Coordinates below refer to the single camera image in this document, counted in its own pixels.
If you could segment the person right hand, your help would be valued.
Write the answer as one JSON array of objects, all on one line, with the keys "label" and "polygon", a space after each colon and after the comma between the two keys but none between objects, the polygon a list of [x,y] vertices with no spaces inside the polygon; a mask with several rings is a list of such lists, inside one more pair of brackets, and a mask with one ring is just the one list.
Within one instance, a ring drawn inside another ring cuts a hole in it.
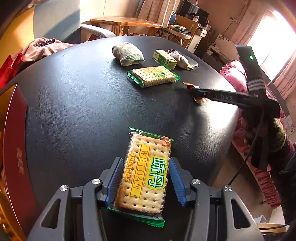
[{"label": "person right hand", "polygon": [[263,111],[260,109],[243,109],[241,126],[243,128],[243,137],[249,145],[253,142],[256,133],[258,133],[257,138],[268,137],[269,142],[271,143],[275,140],[275,137],[278,134],[278,124],[276,119],[267,120],[263,117],[261,127],[259,128],[262,114]]}]

